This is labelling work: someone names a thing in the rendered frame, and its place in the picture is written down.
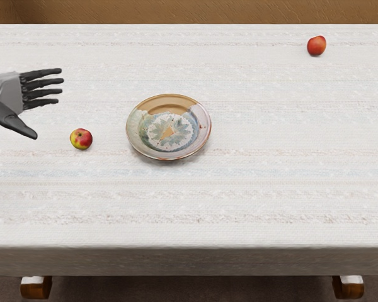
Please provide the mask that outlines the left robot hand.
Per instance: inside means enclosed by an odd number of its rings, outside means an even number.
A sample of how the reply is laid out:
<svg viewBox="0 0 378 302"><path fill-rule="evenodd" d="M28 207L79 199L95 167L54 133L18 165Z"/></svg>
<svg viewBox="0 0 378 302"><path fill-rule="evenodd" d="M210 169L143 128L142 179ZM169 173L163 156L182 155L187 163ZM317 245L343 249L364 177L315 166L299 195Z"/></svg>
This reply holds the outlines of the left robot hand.
<svg viewBox="0 0 378 302"><path fill-rule="evenodd" d="M27 126L19 114L49 104L57 104L59 100L53 95L62 93L61 88L48 88L64 82L58 77L60 68L41 69L29 72L6 72L0 74L0 126L36 140L35 130Z"/></svg>

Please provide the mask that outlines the patterned ceramic plate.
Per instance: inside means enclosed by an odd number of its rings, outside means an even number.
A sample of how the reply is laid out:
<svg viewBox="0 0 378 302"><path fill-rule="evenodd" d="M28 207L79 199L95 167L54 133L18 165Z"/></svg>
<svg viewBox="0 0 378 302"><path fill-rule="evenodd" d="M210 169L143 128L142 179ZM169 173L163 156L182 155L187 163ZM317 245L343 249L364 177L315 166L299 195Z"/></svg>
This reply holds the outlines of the patterned ceramic plate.
<svg viewBox="0 0 378 302"><path fill-rule="evenodd" d="M212 121L198 101L160 94L140 102L129 114L126 134L138 153L156 160L178 160L197 153L209 139Z"/></svg>

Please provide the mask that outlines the red yellow apple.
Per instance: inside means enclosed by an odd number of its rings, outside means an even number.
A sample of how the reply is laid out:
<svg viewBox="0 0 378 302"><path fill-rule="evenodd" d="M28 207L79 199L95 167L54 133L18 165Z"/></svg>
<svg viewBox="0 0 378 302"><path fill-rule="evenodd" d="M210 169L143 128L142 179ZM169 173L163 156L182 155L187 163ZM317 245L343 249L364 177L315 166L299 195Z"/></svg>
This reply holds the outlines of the red yellow apple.
<svg viewBox="0 0 378 302"><path fill-rule="evenodd" d="M69 136L72 146L78 150L86 150L93 143L93 136L90 131L78 128L72 131Z"/></svg>

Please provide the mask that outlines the red orange apple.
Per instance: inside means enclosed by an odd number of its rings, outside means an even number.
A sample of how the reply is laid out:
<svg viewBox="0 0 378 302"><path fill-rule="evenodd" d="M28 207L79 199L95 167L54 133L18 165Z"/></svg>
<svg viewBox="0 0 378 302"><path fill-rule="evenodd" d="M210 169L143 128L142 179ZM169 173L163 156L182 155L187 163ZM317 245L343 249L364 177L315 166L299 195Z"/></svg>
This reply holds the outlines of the red orange apple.
<svg viewBox="0 0 378 302"><path fill-rule="evenodd" d="M319 35L312 37L307 42L307 52L309 55L317 57L324 53L326 50L326 39L324 36Z"/></svg>

